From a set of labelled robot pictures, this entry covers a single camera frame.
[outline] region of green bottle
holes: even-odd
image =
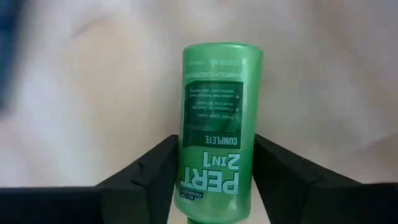
[[[207,43],[183,51],[175,205],[188,223],[230,224],[250,213],[262,50]]]

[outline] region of dark green label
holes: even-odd
[[[195,81],[185,87],[183,147],[241,147],[243,82]]]

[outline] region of plastic bottle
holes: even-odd
[[[237,43],[183,51],[175,205],[188,223],[230,224],[250,213],[262,50]]]

